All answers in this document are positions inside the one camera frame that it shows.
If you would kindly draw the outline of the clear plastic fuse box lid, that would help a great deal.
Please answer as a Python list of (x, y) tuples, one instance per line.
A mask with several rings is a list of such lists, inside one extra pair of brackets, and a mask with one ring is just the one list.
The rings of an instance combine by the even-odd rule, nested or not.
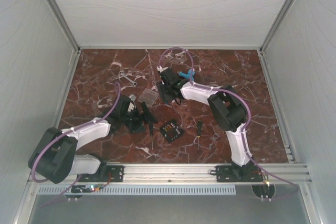
[(159, 96), (159, 94), (157, 92), (146, 88), (141, 93), (138, 100), (140, 102), (154, 103), (156, 101), (156, 99), (158, 98), (158, 96)]

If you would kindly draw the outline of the black fuse box base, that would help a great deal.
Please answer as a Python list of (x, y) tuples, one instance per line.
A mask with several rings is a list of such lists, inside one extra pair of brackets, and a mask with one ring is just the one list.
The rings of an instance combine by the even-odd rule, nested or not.
[(178, 125), (177, 121), (172, 119), (160, 127), (160, 132), (164, 139), (169, 143), (173, 143), (184, 134), (184, 130)]

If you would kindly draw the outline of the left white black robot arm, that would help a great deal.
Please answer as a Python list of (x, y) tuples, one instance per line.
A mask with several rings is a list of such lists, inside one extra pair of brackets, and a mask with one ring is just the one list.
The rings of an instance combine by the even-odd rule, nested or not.
[(96, 154), (78, 155), (76, 151), (99, 138), (114, 134), (123, 126), (129, 133), (135, 134), (144, 132), (145, 125), (158, 123), (145, 102), (141, 102), (141, 108), (142, 112), (139, 112), (134, 101), (121, 95), (112, 108), (87, 123), (63, 130), (48, 128), (28, 161), (32, 176), (40, 174), (55, 184), (69, 175), (103, 181), (108, 177), (107, 162)]

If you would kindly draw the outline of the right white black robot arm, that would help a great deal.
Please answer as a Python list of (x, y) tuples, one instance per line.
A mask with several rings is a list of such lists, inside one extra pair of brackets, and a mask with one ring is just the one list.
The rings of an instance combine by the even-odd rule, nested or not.
[(218, 126), (226, 132), (231, 159), (235, 164), (232, 168), (233, 177), (245, 180), (251, 173), (247, 165), (251, 162), (252, 154), (249, 151), (245, 126), (250, 117), (247, 104), (235, 95), (231, 86), (205, 86), (180, 77), (169, 67), (157, 67), (161, 81), (157, 88), (163, 102), (192, 100), (208, 105)]

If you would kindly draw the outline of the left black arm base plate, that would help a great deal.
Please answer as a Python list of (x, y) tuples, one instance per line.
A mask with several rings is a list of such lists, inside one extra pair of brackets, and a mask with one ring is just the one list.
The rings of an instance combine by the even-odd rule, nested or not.
[(86, 183), (120, 183), (123, 182), (124, 166), (106, 165), (100, 167), (95, 174), (83, 174), (79, 182)]

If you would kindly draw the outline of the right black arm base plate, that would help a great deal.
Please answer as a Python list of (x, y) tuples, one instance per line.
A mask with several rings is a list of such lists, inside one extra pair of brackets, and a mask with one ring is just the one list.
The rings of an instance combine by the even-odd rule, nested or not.
[(255, 165), (236, 166), (236, 165), (218, 165), (210, 170), (209, 174), (216, 177), (219, 183), (259, 183), (264, 181), (264, 177)]

